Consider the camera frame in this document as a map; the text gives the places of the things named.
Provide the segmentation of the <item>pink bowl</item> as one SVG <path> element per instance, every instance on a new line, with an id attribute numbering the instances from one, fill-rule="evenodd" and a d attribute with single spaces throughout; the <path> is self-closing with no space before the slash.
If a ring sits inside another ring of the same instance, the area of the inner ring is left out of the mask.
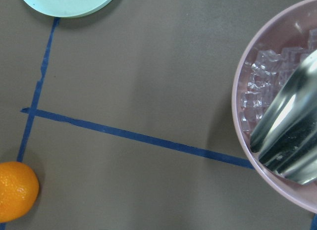
<path id="1" fill-rule="evenodd" d="M 316 213 L 317 184 L 300 185 L 281 178 L 260 164 L 250 150 L 250 136 L 241 125 L 241 93 L 247 90 L 249 71 L 246 62 L 254 62 L 259 50 L 272 49 L 280 52 L 284 47 L 305 46 L 309 30 L 317 26 L 317 0 L 298 2 L 278 13 L 255 34 L 243 52 L 236 69 L 232 88 L 232 117 L 235 131 L 245 155 L 258 174 L 274 190 L 294 204 Z"/>

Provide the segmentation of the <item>orange fruit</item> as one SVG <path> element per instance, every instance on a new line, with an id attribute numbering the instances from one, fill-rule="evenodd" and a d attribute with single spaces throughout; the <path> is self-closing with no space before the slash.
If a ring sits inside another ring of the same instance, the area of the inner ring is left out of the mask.
<path id="1" fill-rule="evenodd" d="M 11 161 L 0 164 L 0 222 L 27 214 L 39 194 L 39 181 L 26 164 Z"/>

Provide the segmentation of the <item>metal scoop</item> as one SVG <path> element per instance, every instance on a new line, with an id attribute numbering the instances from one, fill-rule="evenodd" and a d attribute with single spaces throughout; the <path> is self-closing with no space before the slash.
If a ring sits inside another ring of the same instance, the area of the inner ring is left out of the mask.
<path id="1" fill-rule="evenodd" d="M 301 185 L 317 179 L 317 53 L 298 66 L 250 136 L 270 172 Z"/>

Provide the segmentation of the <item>green plate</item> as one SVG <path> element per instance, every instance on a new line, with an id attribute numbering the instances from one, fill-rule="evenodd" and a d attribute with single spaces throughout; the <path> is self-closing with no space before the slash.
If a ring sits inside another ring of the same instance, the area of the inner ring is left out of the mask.
<path id="1" fill-rule="evenodd" d="M 90 15 L 112 0 L 23 0 L 32 9 L 44 15 L 77 18 Z"/>

